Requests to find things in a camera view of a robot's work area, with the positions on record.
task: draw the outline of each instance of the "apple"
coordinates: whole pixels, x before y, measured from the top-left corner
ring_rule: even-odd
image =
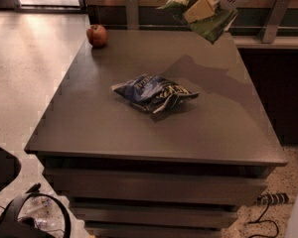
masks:
[[[107,43],[107,31],[103,26],[99,24],[91,25],[86,30],[86,35],[89,43],[93,47],[101,48]]]

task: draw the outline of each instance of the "metal bracket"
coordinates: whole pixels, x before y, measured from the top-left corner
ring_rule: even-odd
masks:
[[[125,0],[126,1],[126,16],[127,16],[127,29],[139,29],[139,12],[138,0]]]
[[[276,0],[270,10],[267,23],[260,32],[260,39],[265,44],[272,44],[277,36],[279,25],[284,18],[291,0]]]

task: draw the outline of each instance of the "speckled floor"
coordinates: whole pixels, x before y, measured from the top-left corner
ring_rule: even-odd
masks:
[[[22,161],[19,176],[0,192],[0,205],[40,182],[41,191],[52,189],[42,176],[36,157],[23,151],[45,108],[85,38],[86,15],[36,15],[0,11],[0,147]],[[268,178],[267,193],[286,192],[294,200],[298,193],[298,147],[284,147],[288,166]],[[242,207],[238,220],[223,238],[273,235],[270,224],[247,225],[265,206]],[[293,203],[271,206],[263,219],[274,220],[284,237]],[[87,237],[83,222],[72,216],[72,237]]]

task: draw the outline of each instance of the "gray tabletop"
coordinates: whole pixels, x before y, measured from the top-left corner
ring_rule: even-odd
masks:
[[[152,115],[110,86],[160,74],[200,96]],[[28,151],[208,164],[283,166],[286,159],[230,34],[108,31],[85,42]]]

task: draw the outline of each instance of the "headphones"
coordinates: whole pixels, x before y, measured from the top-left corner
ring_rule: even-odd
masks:
[[[0,215],[0,238],[54,238],[53,235],[44,232],[25,222],[18,221],[18,215],[24,203],[31,197],[46,196],[54,201],[60,208],[64,221],[65,231],[64,238],[71,236],[71,220],[68,211],[63,204],[56,198],[39,192],[24,193],[14,198]]]

